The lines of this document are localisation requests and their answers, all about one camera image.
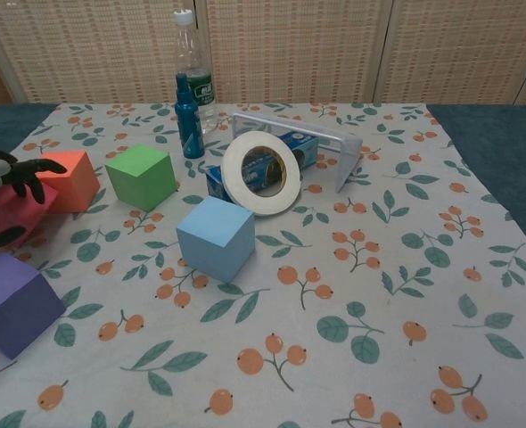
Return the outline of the orange foam cube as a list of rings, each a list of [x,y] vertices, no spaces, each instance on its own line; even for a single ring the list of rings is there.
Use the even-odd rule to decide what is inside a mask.
[[[47,171],[37,174],[45,185],[57,192],[49,211],[55,214],[85,211],[100,189],[87,152],[49,152],[41,158],[56,161],[67,169],[64,174]]]

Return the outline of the white mesh metal rack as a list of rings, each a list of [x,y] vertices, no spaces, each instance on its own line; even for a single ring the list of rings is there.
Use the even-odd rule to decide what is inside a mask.
[[[233,137],[242,134],[242,131],[239,130],[242,121],[269,125],[271,128],[285,128],[286,130],[297,131],[330,141],[327,145],[320,144],[319,146],[339,154],[335,184],[336,193],[342,190],[346,180],[358,165],[359,154],[363,144],[363,139],[359,136],[294,119],[271,117],[261,113],[235,112],[231,115]]]

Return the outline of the woven bamboo folding screen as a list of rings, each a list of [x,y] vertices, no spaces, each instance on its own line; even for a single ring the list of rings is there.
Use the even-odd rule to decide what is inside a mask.
[[[0,94],[170,101],[180,8],[221,103],[526,104],[526,0],[0,0]]]

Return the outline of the green foam cube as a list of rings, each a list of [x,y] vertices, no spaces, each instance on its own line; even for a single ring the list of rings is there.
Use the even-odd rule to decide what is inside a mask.
[[[105,165],[117,198],[140,210],[150,211],[177,190],[168,152],[134,145]]]

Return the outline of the clear plastic water bottle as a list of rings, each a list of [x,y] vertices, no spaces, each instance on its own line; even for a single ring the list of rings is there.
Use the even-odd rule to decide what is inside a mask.
[[[210,60],[203,52],[193,11],[176,9],[173,18],[177,29],[176,69],[187,76],[193,99],[199,107],[202,133],[206,135],[217,126]]]

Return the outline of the purple foam cube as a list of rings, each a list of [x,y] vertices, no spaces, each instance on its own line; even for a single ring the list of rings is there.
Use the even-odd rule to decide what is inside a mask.
[[[18,357],[66,308],[45,277],[0,252],[0,352]]]

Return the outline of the floral fruit print tablecloth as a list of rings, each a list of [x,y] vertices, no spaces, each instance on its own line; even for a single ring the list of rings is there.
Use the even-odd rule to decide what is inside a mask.
[[[364,145],[339,193],[323,149],[224,283],[187,265],[176,227],[239,111]],[[526,236],[427,106],[226,104],[217,125],[186,160],[165,103],[64,103],[17,146],[84,150],[101,187],[13,251],[66,310],[0,355],[0,428],[526,428]],[[150,211],[105,168],[138,144],[177,181]]]

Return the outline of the blue spray bottle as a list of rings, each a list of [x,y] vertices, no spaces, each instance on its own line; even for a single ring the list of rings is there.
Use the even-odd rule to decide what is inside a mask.
[[[187,76],[177,73],[176,82],[175,112],[183,155],[187,159],[198,159],[204,154],[199,108],[193,99]]]

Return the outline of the blue cardboard box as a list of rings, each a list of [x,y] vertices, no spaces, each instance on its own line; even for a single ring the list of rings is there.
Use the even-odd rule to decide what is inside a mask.
[[[290,131],[278,137],[289,147],[296,158],[299,168],[304,169],[316,162],[318,138],[309,134]],[[276,190],[283,178],[276,152],[258,147],[249,150],[242,161],[242,179],[250,191],[268,196],[270,189]],[[221,168],[207,168],[207,188],[209,196],[226,202],[233,202],[223,184]]]

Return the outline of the light blue foam cube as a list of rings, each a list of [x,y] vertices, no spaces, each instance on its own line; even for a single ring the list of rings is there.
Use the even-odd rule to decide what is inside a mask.
[[[231,283],[255,250],[254,213],[208,196],[177,225],[177,239],[190,268]]]

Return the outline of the red foam cube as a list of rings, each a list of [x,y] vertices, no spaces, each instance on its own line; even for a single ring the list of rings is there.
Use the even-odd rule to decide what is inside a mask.
[[[42,187],[44,203],[38,203],[30,190],[20,197],[10,185],[0,187],[0,248],[21,244],[49,211],[59,193],[49,185]]]

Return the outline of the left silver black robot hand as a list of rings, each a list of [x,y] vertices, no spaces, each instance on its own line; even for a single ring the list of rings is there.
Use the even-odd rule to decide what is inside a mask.
[[[45,202],[45,191],[37,173],[53,172],[65,174],[68,170],[59,162],[49,159],[18,161],[8,152],[0,151],[0,186],[10,185],[17,196],[24,198],[29,188],[38,204]],[[13,243],[25,235],[24,226],[11,226],[0,232],[0,248]]]

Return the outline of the white tape roll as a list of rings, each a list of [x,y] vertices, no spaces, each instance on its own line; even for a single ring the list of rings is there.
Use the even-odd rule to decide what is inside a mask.
[[[260,196],[252,192],[242,178],[242,162],[254,149],[263,149],[278,161],[281,185],[276,194]],[[273,216],[288,210],[301,190],[300,168],[291,149],[277,136],[249,131],[236,137],[221,161],[221,175],[230,198],[257,216]]]

